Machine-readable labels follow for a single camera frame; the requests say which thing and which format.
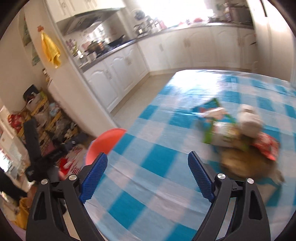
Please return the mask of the yellow hanging towel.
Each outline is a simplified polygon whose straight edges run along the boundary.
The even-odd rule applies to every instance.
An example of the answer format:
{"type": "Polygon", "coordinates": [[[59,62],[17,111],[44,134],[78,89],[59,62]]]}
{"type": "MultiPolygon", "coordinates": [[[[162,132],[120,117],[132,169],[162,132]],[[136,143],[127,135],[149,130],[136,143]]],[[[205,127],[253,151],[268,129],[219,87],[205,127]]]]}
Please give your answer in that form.
{"type": "Polygon", "coordinates": [[[41,31],[41,42],[43,52],[48,62],[51,63],[55,69],[59,68],[62,62],[60,60],[61,53],[58,46],[44,31],[41,31]]]}

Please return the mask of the red snack wrapper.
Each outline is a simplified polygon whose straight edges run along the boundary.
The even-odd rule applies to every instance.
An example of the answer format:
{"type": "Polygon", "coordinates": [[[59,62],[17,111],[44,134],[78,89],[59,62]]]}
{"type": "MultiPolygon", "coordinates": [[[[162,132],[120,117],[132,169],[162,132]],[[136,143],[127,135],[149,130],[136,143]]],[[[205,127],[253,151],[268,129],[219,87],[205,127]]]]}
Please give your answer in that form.
{"type": "Polygon", "coordinates": [[[266,133],[260,132],[251,144],[271,161],[277,161],[280,152],[278,140],[266,133]]]}

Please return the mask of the brown round bread slice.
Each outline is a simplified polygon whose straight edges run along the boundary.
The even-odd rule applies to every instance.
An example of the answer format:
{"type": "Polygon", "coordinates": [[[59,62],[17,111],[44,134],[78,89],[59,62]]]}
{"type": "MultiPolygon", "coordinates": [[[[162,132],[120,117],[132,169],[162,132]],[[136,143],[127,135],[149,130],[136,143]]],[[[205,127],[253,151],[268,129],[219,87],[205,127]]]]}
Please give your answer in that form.
{"type": "Polygon", "coordinates": [[[276,185],[281,185],[285,181],[276,161],[266,158],[254,147],[250,147],[246,152],[234,148],[222,148],[219,155],[221,169],[231,178],[238,180],[252,178],[255,181],[269,178],[276,185]]]}

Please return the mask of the orange plastic basin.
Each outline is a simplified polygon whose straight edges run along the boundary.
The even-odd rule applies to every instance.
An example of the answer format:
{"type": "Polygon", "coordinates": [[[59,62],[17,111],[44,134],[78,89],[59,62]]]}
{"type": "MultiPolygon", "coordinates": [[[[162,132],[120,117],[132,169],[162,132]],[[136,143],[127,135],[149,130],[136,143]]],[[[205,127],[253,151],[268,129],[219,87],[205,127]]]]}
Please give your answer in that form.
{"type": "Polygon", "coordinates": [[[125,133],[126,129],[124,128],[112,128],[102,133],[90,144],[85,157],[85,164],[91,165],[100,153],[108,155],[125,133]]]}

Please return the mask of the white kitchen cabinets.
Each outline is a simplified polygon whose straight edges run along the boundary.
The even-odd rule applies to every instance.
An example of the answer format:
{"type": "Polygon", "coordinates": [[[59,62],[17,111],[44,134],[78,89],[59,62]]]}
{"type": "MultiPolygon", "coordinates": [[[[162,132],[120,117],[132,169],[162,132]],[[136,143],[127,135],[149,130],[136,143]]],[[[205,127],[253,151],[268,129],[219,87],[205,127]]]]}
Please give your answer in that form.
{"type": "Polygon", "coordinates": [[[162,31],[133,40],[82,68],[103,106],[112,111],[149,73],[184,69],[252,70],[253,27],[209,24],[162,31]]]}

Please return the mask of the range hood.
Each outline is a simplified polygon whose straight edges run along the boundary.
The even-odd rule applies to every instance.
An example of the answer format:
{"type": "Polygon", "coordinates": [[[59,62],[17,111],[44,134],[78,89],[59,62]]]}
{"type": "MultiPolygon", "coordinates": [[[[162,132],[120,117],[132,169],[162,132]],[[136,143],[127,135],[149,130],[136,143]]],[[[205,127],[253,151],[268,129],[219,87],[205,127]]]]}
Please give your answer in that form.
{"type": "Polygon", "coordinates": [[[119,9],[102,9],[96,11],[88,11],[75,16],[71,16],[65,20],[57,22],[57,26],[62,35],[68,35],[72,32],[86,30],[91,26],[98,26],[115,14],[119,9]]]}

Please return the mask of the cluttered storage shelf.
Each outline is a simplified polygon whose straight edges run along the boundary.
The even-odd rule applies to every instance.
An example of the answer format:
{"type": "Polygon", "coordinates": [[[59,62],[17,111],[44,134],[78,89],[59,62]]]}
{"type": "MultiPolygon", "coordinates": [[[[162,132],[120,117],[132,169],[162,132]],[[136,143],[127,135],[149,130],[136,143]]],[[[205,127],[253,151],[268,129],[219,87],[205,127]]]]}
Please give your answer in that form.
{"type": "Polygon", "coordinates": [[[29,164],[25,175],[29,182],[49,178],[58,180],[60,159],[74,147],[83,144],[88,134],[82,132],[55,102],[31,85],[23,94],[25,107],[8,116],[8,123],[27,149],[29,164]]]}

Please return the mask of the white refrigerator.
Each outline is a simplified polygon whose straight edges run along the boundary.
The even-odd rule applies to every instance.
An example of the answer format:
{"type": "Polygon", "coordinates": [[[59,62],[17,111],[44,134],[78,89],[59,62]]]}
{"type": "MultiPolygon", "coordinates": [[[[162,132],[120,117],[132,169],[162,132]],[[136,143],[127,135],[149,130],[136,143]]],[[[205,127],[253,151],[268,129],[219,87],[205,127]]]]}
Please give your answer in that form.
{"type": "Polygon", "coordinates": [[[295,75],[295,36],[269,1],[247,1],[256,34],[257,73],[290,82],[295,75]]]}

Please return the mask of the blue white checkered tablecloth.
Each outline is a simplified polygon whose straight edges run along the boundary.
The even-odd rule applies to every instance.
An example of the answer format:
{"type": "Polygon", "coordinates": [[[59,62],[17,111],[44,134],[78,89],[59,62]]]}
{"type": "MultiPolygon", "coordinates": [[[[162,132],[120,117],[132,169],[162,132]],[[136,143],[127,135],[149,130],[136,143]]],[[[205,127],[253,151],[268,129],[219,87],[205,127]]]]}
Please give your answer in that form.
{"type": "Polygon", "coordinates": [[[295,212],[295,89],[287,81],[230,71],[177,72],[108,155],[108,166],[86,208],[108,240],[191,240],[210,207],[188,166],[195,151],[220,171],[203,141],[194,107],[217,98],[236,117],[253,106],[263,130],[280,142],[285,182],[266,204],[271,239],[295,212]]]}

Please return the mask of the black wok pan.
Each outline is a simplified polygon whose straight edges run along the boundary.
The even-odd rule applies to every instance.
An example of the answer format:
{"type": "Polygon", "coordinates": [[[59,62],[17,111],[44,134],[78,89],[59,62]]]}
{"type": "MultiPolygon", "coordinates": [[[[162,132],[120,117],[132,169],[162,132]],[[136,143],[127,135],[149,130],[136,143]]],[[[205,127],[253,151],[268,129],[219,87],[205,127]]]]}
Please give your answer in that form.
{"type": "Polygon", "coordinates": [[[118,39],[116,39],[116,40],[110,42],[110,43],[108,44],[108,46],[109,46],[109,47],[112,47],[112,48],[117,47],[117,46],[120,46],[120,45],[124,42],[124,40],[125,40],[125,35],[122,35],[122,36],[120,36],[118,39]]]}

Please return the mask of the brown cooking pot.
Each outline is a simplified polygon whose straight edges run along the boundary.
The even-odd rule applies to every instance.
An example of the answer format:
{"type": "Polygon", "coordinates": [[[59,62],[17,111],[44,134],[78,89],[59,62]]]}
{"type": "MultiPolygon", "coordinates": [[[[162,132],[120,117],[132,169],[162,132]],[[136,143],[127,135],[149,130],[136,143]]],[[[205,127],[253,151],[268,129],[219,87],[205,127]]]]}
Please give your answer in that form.
{"type": "Polygon", "coordinates": [[[89,54],[95,52],[97,55],[102,53],[104,50],[105,46],[103,41],[92,41],[86,49],[89,54]]]}

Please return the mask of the green snack wrapper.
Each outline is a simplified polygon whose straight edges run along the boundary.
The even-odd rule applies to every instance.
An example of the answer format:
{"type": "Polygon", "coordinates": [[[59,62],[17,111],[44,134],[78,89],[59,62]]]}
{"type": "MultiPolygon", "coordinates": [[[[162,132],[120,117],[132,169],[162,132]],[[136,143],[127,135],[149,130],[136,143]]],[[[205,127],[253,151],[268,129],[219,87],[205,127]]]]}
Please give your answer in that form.
{"type": "Polygon", "coordinates": [[[249,140],[244,138],[235,118],[217,98],[212,98],[193,108],[204,133],[203,142],[223,148],[248,150],[249,140]]]}

